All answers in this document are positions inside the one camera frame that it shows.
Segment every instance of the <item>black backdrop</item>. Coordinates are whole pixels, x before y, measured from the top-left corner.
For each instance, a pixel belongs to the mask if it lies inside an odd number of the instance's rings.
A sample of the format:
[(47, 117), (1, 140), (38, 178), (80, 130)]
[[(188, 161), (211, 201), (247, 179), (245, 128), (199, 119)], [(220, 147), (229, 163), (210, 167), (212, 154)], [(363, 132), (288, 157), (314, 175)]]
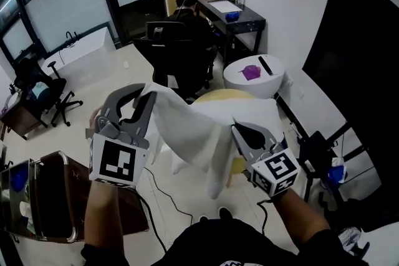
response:
[(328, 0), (303, 70), (370, 155), (383, 186), (398, 189), (399, 8), (390, 0)]

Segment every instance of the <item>person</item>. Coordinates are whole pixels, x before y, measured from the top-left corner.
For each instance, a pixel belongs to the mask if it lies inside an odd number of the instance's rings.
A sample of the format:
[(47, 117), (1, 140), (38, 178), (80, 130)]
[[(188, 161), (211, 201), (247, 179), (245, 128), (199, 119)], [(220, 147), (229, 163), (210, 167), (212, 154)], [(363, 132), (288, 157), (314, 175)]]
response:
[(218, 54), (216, 36), (213, 34), (208, 21), (201, 16), (195, 15), (197, 2), (198, 0), (176, 0), (177, 9), (165, 20), (178, 21), (186, 25), (191, 32), (193, 40), (200, 48), (204, 49), (204, 56), (209, 60), (210, 74), (212, 74), (213, 61)]
[[(202, 217), (187, 228), (154, 266), (367, 265), (344, 251), (324, 216), (313, 211), (293, 190), (277, 195), (273, 203), (299, 249), (298, 255), (274, 245), (223, 207), (220, 219)], [(117, 187), (92, 182), (84, 236), (82, 256), (86, 266), (129, 265), (124, 257)]]

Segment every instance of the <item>white round table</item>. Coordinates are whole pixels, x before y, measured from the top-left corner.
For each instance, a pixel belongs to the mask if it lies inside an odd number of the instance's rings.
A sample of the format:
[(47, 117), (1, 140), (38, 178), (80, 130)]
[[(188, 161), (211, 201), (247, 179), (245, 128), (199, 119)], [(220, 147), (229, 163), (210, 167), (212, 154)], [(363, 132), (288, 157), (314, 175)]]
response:
[[(273, 75), (269, 75), (265, 70), (259, 61), (259, 57), (263, 57), (272, 70)], [(261, 76), (256, 79), (247, 80), (242, 73), (247, 65), (260, 67)], [(280, 88), (284, 72), (284, 66), (277, 58), (266, 54), (252, 55), (237, 60), (225, 68), (223, 72), (224, 85), (228, 89), (242, 90), (253, 94), (257, 98), (268, 99), (272, 98)]]

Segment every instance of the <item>shoe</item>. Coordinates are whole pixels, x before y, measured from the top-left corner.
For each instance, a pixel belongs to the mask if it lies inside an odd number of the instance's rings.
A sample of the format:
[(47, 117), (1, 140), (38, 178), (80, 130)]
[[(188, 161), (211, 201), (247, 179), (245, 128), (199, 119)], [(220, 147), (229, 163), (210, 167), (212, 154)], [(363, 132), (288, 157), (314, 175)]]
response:
[(233, 215), (224, 206), (219, 208), (219, 217), (220, 219), (233, 219)]
[(206, 215), (201, 215), (200, 217), (199, 217), (199, 220), (198, 220), (198, 222), (206, 222), (206, 221), (208, 221), (209, 219), (208, 219), (208, 216), (206, 216)]

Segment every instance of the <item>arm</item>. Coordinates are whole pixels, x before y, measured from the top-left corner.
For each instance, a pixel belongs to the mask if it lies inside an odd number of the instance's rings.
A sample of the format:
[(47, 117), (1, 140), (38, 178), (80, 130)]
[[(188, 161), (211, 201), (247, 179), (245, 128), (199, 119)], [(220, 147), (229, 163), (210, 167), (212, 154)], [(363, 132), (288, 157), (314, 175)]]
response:
[(123, 253), (118, 188), (92, 182), (85, 215), (85, 243)]
[(294, 243), (304, 244), (318, 232), (330, 229), (324, 216), (313, 211), (292, 189), (274, 205)]

